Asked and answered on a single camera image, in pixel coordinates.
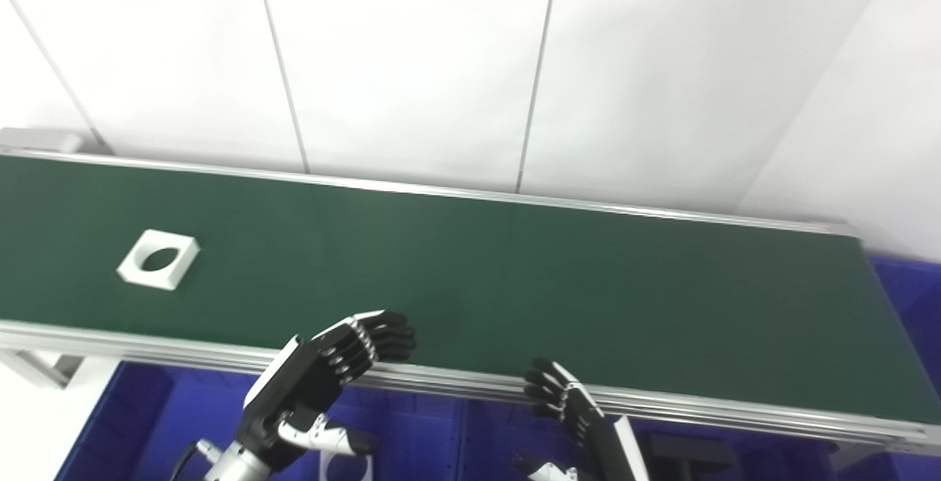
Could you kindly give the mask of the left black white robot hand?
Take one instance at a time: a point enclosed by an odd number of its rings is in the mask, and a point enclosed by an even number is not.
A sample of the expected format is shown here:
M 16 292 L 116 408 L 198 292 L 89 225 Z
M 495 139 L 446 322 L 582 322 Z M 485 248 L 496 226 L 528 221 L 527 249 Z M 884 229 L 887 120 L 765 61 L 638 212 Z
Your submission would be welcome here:
M 367 311 L 343 318 L 310 339 L 296 335 L 251 386 L 233 434 L 237 450 L 271 472 L 308 451 L 374 455 L 379 441 L 329 417 L 343 387 L 377 363 L 403 363 L 416 347 L 403 314 Z

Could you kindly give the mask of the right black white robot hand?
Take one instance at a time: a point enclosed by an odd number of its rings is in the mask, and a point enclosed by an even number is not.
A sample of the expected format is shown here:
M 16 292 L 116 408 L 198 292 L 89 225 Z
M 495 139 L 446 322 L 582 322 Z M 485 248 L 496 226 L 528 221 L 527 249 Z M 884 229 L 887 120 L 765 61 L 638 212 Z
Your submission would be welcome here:
M 584 467 L 519 451 L 512 464 L 529 480 L 648 480 L 641 448 L 625 416 L 609 420 L 588 388 L 554 360 L 535 358 L 524 374 L 523 391 L 532 414 L 551 418 L 584 451 Z

